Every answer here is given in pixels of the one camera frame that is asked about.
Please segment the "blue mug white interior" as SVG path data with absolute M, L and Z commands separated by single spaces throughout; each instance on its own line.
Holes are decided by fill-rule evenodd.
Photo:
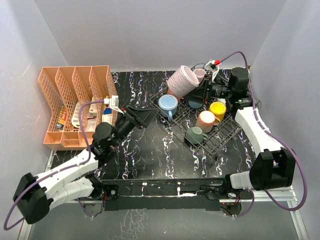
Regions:
M 188 105 L 193 109 L 199 109 L 203 106 L 202 103 L 198 103 L 198 102 L 191 101 L 191 100 L 188 101 Z

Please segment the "lilac mug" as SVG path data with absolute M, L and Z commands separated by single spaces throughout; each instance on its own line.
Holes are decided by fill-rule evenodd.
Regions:
M 181 65 L 167 80 L 167 86 L 176 97 L 182 98 L 196 89 L 199 81 L 189 67 Z

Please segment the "lavender textured mug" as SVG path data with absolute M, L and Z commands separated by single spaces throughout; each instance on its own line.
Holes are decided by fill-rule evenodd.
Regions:
M 202 68 L 196 68 L 193 72 L 196 75 L 198 82 L 201 83 L 206 75 L 206 71 Z

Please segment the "yellow mug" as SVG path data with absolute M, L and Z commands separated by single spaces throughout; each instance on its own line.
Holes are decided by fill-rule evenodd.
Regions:
M 213 102 L 209 106 L 209 110 L 220 120 L 224 119 L 226 113 L 226 106 L 221 102 Z

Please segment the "peach pink mug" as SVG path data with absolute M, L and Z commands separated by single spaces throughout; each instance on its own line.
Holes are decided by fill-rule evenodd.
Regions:
M 214 126 L 221 123 L 221 120 L 216 117 L 211 111 L 202 111 L 196 120 L 196 127 L 199 127 L 204 133 L 209 133 Z

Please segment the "light blue ribbed mug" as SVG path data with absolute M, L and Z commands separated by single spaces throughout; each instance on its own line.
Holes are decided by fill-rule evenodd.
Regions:
M 178 103 L 178 99 L 171 94 L 165 94 L 158 100 L 161 115 L 168 118 L 169 122 L 173 120 L 173 117 L 176 114 Z

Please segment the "green teal mug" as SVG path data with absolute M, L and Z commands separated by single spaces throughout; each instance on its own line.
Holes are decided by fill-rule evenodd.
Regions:
M 209 136 L 204 133 L 200 127 L 197 126 L 190 127 L 186 131 L 184 137 L 189 143 L 193 145 L 199 145 L 209 138 Z

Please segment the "white speckled ceramic mug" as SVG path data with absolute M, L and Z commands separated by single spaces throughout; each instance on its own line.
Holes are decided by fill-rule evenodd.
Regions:
M 226 106 L 226 100 L 224 98 L 217 98 L 217 102 L 222 103 Z

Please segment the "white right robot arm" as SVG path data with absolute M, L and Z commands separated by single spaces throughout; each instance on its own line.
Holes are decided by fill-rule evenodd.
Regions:
M 262 121 L 255 98 L 249 92 L 250 75 L 243 67 L 230 71 L 227 83 L 218 82 L 216 65 L 206 67 L 199 86 L 184 98 L 207 103 L 217 98 L 225 99 L 223 106 L 241 126 L 248 137 L 256 159 L 249 171 L 228 174 L 223 194 L 233 199 L 241 190 L 266 191 L 291 186 L 296 166 L 295 153 L 271 135 Z

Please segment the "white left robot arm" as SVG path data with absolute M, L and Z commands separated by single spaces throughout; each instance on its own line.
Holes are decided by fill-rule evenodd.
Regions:
M 52 170 L 23 175 L 13 195 L 13 207 L 18 208 L 23 220 L 32 225 L 65 202 L 86 197 L 99 199 L 104 188 L 91 180 L 89 173 L 105 165 L 114 147 L 135 127 L 147 128 L 159 112 L 158 108 L 125 106 L 115 125 L 101 122 L 96 126 L 92 144 L 78 155 Z

